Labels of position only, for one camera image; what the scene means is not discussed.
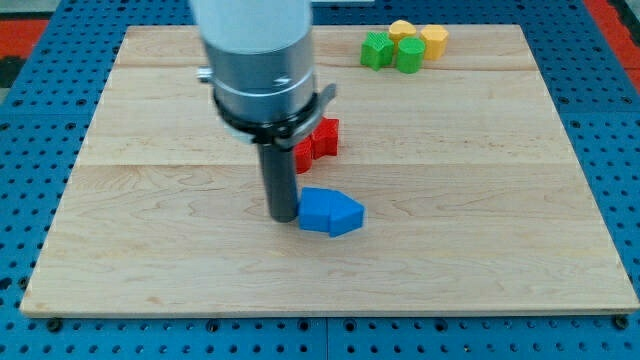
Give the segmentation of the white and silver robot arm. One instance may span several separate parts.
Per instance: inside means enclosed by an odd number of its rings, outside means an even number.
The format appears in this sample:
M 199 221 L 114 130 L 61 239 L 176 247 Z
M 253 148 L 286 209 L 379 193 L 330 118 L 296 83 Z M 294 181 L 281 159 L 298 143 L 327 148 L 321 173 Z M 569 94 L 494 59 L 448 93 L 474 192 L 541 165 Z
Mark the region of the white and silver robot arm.
M 309 0 L 191 0 L 220 117 L 248 142 L 288 150 L 319 125 Z

